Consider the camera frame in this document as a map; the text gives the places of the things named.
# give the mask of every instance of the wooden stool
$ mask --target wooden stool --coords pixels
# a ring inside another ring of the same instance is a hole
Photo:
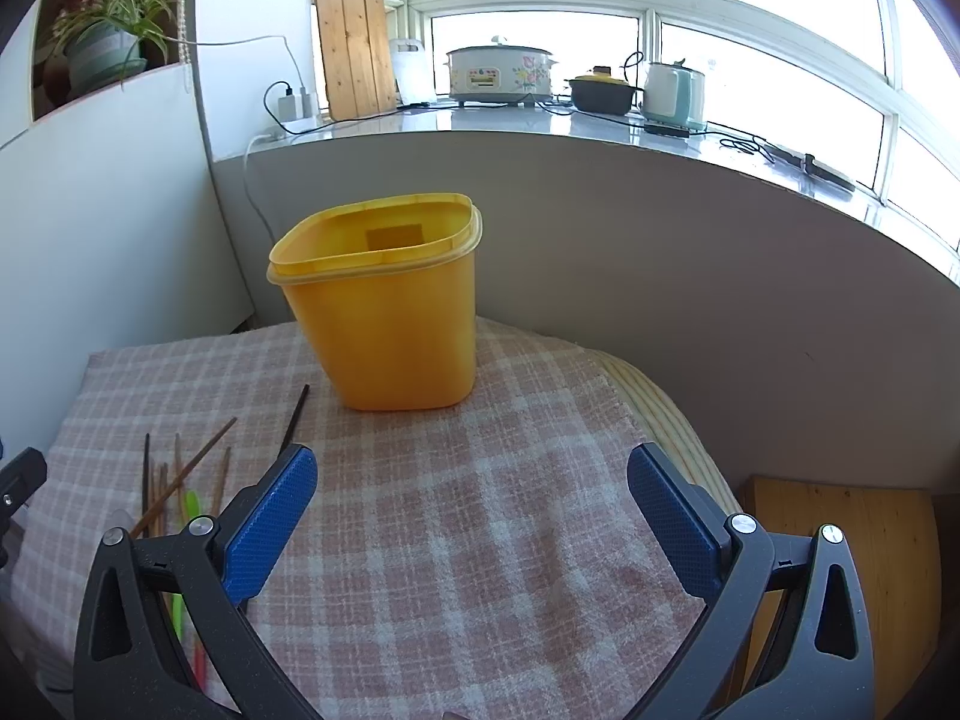
[[[940,548],[930,496],[923,490],[868,490],[751,477],[740,501],[771,533],[810,536],[838,525],[850,543],[870,618],[877,718],[904,697],[937,646]],[[770,630],[781,591],[757,613],[747,676]]]

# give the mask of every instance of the glossy windowsill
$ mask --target glossy windowsill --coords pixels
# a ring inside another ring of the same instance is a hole
[[[727,167],[744,175],[796,191],[870,225],[913,251],[930,266],[960,285],[960,256],[957,252],[918,221],[895,207],[880,204],[867,191],[857,190],[851,193],[827,181],[813,178],[786,162],[776,160],[774,164],[770,164],[760,154],[747,154],[734,148],[725,148],[720,145],[722,137],[719,135],[699,136],[688,140],[653,135],[643,131],[640,126],[642,122],[643,119],[635,115],[599,119],[575,111],[572,115],[566,115],[563,112],[551,113],[541,108],[496,106],[459,108],[455,103],[439,103],[438,106],[429,110],[413,108],[378,119],[335,122],[318,132],[257,143],[251,153],[357,135],[453,130],[532,132],[649,148],[652,151],[663,151]]]

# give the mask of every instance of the spider plant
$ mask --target spider plant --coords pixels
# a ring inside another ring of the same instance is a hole
[[[64,50],[71,41],[99,23],[108,23],[118,30],[137,38],[130,54],[143,41],[157,46],[166,62],[167,41],[171,40],[157,23],[161,16],[174,18],[170,0],[84,0],[79,9],[62,12],[54,20],[52,28],[56,40],[54,52]]]

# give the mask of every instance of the blue textured pad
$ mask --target blue textured pad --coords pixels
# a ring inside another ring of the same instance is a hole
[[[720,547],[642,446],[630,453],[627,485],[683,589],[712,603],[722,584]]]
[[[237,605],[258,594],[317,489],[317,458],[301,449],[224,553],[224,590]]]

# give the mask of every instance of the potted plant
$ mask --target potted plant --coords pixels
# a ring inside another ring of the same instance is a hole
[[[158,20],[174,18],[170,0],[83,0],[53,23],[54,52],[62,50],[77,98],[117,80],[142,73],[140,44],[149,41],[167,60],[170,40]]]

